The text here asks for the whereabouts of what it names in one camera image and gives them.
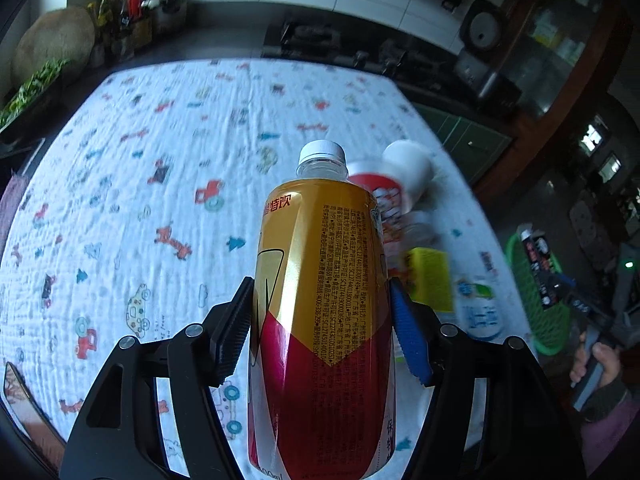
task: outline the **green basket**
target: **green basket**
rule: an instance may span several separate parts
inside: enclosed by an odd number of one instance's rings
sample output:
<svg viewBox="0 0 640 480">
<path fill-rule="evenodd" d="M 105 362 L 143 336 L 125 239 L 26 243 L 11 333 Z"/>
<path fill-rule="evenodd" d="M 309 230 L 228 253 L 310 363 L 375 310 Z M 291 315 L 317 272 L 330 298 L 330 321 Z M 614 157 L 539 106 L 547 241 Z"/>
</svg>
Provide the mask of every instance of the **green basket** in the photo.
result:
<svg viewBox="0 0 640 480">
<path fill-rule="evenodd" d="M 563 302 L 555 304 L 547 310 L 542 308 L 540 294 L 531 273 L 529 260 L 517 234 L 509 238 L 504 253 L 516 280 L 520 299 L 533 332 L 536 349 L 544 355 L 556 355 L 564 348 L 569 335 L 571 323 L 569 308 Z M 551 261 L 558 272 L 562 272 L 562 268 L 553 254 L 551 254 Z"/>
</svg>

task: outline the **person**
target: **person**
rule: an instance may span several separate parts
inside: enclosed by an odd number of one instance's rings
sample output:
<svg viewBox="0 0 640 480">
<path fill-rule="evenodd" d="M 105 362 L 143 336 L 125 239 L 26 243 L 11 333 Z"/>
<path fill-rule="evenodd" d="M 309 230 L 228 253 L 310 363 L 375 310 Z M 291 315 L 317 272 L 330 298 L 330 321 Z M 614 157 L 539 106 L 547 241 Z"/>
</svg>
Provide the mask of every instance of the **person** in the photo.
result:
<svg viewBox="0 0 640 480">
<path fill-rule="evenodd" d="M 574 366 L 569 373 L 578 383 L 585 375 L 588 355 L 584 349 L 586 334 L 580 336 Z M 603 344 L 593 345 L 593 355 L 604 372 L 598 388 L 591 394 L 582 410 L 585 424 L 580 428 L 582 459 L 590 476 L 614 450 L 640 411 L 640 401 L 634 399 L 622 382 L 620 353 Z"/>
</svg>

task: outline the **tablecloth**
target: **tablecloth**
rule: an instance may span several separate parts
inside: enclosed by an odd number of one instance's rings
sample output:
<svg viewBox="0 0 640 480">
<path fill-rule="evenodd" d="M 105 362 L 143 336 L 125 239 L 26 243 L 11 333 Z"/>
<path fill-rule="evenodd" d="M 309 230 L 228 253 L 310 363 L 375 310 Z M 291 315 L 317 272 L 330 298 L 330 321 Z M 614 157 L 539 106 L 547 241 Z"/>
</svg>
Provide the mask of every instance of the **tablecloth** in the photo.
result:
<svg viewBox="0 0 640 480">
<path fill-rule="evenodd" d="M 68 438 L 76 413 L 124 335 L 169 338 L 228 301 L 252 276 L 264 200 L 295 176 L 310 140 L 347 160 L 394 140 L 430 150 L 428 207 L 452 268 L 492 283 L 502 329 L 530 344 L 513 277 L 480 206 L 427 124 L 382 76 L 284 60 L 202 60 L 106 79 L 60 132 L 18 208 L 0 264 L 0 354 L 17 364 Z M 470 317 L 458 313 L 465 329 Z M 247 478 L 247 346 L 213 393 Z M 397 363 L 397 445 L 377 473 L 400 478 L 430 400 Z M 168 382 L 158 408 L 172 469 L 187 474 Z M 468 442 L 481 434 L 479 381 Z"/>
</svg>

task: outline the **person's hand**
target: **person's hand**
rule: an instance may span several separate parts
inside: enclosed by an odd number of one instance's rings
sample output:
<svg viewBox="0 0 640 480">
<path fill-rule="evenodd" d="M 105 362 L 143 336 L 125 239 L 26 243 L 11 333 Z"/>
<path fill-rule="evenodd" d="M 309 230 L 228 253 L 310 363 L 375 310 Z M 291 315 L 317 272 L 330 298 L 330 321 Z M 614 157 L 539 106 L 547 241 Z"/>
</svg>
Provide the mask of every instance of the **person's hand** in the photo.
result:
<svg viewBox="0 0 640 480">
<path fill-rule="evenodd" d="M 582 334 L 580 334 L 580 346 L 578 346 L 578 349 L 575 351 L 574 367 L 569 373 L 571 380 L 576 383 L 579 383 L 587 373 L 587 361 L 589 356 L 584 350 L 585 338 L 586 332 L 582 332 Z M 596 361 L 598 361 L 604 368 L 604 372 L 600 378 L 600 384 L 598 384 L 598 387 L 601 388 L 611 383 L 620 373 L 620 368 L 622 367 L 620 365 L 620 357 L 616 350 L 602 343 L 596 343 L 593 345 L 591 351 L 593 351 L 593 356 L 596 358 Z"/>
</svg>

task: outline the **bolt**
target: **bolt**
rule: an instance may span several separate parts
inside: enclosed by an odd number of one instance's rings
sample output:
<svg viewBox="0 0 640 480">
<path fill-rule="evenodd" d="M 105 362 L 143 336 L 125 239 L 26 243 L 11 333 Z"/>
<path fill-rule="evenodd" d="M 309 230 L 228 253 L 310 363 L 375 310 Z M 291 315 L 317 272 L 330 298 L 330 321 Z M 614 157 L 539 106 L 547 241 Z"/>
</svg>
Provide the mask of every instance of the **bolt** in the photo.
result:
<svg viewBox="0 0 640 480">
<path fill-rule="evenodd" d="M 524 341 L 519 337 L 510 337 L 507 344 L 514 350 L 522 350 L 524 348 Z"/>
<path fill-rule="evenodd" d="M 119 341 L 118 346 L 126 350 L 127 348 L 131 348 L 135 342 L 136 339 L 133 336 L 126 335 Z"/>
<path fill-rule="evenodd" d="M 197 323 L 189 325 L 184 329 L 184 333 L 187 335 L 187 337 L 198 337 L 200 334 L 202 334 L 202 332 L 204 332 L 202 325 L 199 325 Z"/>
<path fill-rule="evenodd" d="M 444 337 L 454 337 L 458 335 L 458 327 L 447 323 L 440 327 L 440 333 Z"/>
</svg>

